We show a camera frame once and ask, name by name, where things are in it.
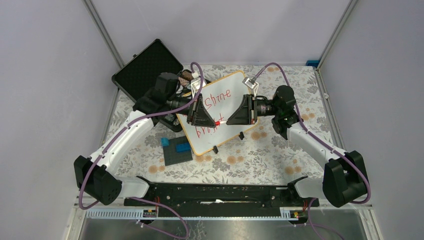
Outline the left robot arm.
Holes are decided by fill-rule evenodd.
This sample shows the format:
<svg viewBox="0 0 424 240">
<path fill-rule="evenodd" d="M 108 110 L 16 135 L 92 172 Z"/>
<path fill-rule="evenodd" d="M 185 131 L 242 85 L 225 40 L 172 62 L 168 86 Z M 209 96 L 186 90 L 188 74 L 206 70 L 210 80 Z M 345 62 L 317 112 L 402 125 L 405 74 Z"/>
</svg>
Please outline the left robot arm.
<svg viewBox="0 0 424 240">
<path fill-rule="evenodd" d="M 181 86 L 179 76 L 164 72 L 155 85 L 139 98 L 127 119 L 98 150 L 89 157 L 78 156 L 73 163 L 76 184 L 79 188 L 78 204 L 83 210 L 84 194 L 95 199 L 95 204 L 109 205 L 118 198 L 136 198 L 148 206 L 155 200 L 155 192 L 149 183 L 139 177 L 118 177 L 117 169 L 137 140 L 150 132 L 163 117 L 183 114 L 188 123 L 196 127 L 216 126 L 202 104 L 201 91 L 206 85 L 202 72 L 193 71 L 191 97 L 178 96 Z"/>
</svg>

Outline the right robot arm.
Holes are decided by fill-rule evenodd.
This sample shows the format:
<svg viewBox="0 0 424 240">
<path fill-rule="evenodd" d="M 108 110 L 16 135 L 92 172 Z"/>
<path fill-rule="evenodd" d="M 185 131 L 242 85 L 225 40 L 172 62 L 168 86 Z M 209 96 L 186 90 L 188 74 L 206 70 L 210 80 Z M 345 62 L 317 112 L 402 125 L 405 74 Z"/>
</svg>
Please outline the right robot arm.
<svg viewBox="0 0 424 240">
<path fill-rule="evenodd" d="M 293 206 L 306 199 L 327 199 L 334 207 L 364 204 L 371 198 L 371 186 L 362 155 L 347 152 L 318 137 L 304 123 L 299 113 L 294 90 L 279 86 L 272 99 L 252 94 L 243 95 L 240 106 L 226 124 L 254 125 L 258 118 L 271 116 L 274 131 L 298 146 L 323 169 L 323 177 L 303 177 L 291 183 L 287 201 Z"/>
</svg>

